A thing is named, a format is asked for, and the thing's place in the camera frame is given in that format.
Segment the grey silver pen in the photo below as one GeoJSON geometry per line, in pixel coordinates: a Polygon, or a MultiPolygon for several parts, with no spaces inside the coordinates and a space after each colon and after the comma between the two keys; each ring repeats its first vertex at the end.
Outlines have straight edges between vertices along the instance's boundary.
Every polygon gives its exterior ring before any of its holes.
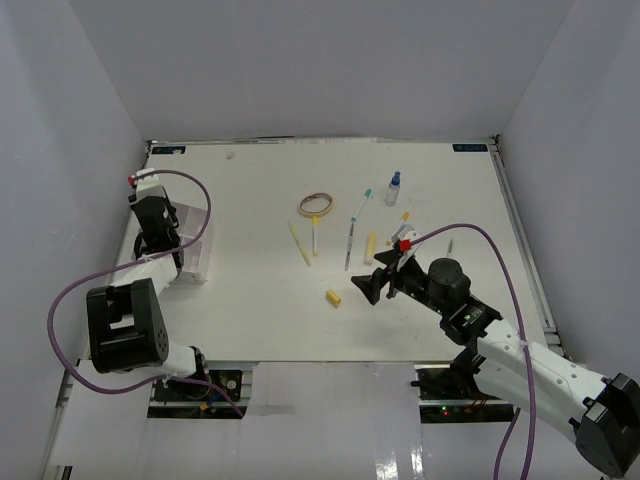
{"type": "Polygon", "coordinates": [[[345,261],[344,261],[344,271],[348,271],[350,266],[354,230],[355,230],[355,222],[352,220],[349,225],[349,233],[347,238],[346,254],[345,254],[345,261]]]}

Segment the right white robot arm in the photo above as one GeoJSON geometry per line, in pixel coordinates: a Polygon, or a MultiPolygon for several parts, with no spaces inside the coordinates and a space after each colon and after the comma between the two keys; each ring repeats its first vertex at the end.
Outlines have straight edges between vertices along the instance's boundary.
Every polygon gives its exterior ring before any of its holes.
{"type": "Polygon", "coordinates": [[[370,304],[402,293],[440,315],[445,335],[463,351],[454,362],[453,390],[505,400],[573,443],[602,474],[621,479],[639,457],[639,385],[619,373],[588,370],[537,343],[476,298],[460,264],[434,260],[423,270],[394,250],[376,255],[381,267],[352,283],[370,304]]]}

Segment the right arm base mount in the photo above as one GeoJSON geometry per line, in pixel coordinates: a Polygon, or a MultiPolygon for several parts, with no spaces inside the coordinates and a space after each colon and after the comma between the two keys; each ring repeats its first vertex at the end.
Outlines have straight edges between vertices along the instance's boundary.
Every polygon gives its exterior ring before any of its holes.
{"type": "Polygon", "coordinates": [[[509,423],[514,407],[481,393],[470,375],[449,364],[417,365],[416,390],[422,424],[509,423]]]}

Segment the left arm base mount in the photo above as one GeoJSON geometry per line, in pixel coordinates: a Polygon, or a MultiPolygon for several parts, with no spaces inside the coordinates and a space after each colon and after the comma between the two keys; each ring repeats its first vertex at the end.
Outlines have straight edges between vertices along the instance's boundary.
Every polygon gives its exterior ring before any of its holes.
{"type": "Polygon", "coordinates": [[[153,384],[147,417],[173,420],[240,420],[252,389],[252,371],[211,368],[197,384],[167,380],[153,384]]]}

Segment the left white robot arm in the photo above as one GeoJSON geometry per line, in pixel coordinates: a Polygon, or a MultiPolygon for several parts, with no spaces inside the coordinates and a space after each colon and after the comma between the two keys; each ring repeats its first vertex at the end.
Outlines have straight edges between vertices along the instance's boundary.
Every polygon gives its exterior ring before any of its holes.
{"type": "Polygon", "coordinates": [[[168,198],[132,195],[131,209],[140,232],[134,254],[140,261],[122,278],[86,295],[91,360],[102,373],[144,370],[177,377],[188,398],[211,387],[211,374],[198,366],[199,351],[169,339],[158,296],[181,273],[184,252],[179,220],[168,198]]]}

